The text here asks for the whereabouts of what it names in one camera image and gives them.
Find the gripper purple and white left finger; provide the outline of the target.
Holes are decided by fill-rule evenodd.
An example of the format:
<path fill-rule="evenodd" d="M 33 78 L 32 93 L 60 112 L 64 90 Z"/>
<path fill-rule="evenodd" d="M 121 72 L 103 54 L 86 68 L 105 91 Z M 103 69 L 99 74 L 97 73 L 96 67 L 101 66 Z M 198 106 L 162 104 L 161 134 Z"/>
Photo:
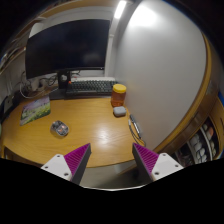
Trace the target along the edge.
<path fill-rule="evenodd" d="M 66 155 L 56 154 L 42 169 L 79 185 L 91 155 L 91 145 L 85 144 Z"/>

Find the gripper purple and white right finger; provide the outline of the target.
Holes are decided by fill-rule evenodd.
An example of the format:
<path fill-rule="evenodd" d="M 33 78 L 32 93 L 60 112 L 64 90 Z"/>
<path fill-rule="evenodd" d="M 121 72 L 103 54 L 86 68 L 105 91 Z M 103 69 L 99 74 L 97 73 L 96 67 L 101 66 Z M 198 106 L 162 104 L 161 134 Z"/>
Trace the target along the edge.
<path fill-rule="evenodd" d="M 140 178 L 147 183 L 154 182 L 183 169 L 183 166 L 167 153 L 157 154 L 137 143 L 132 145 L 132 153 Z"/>

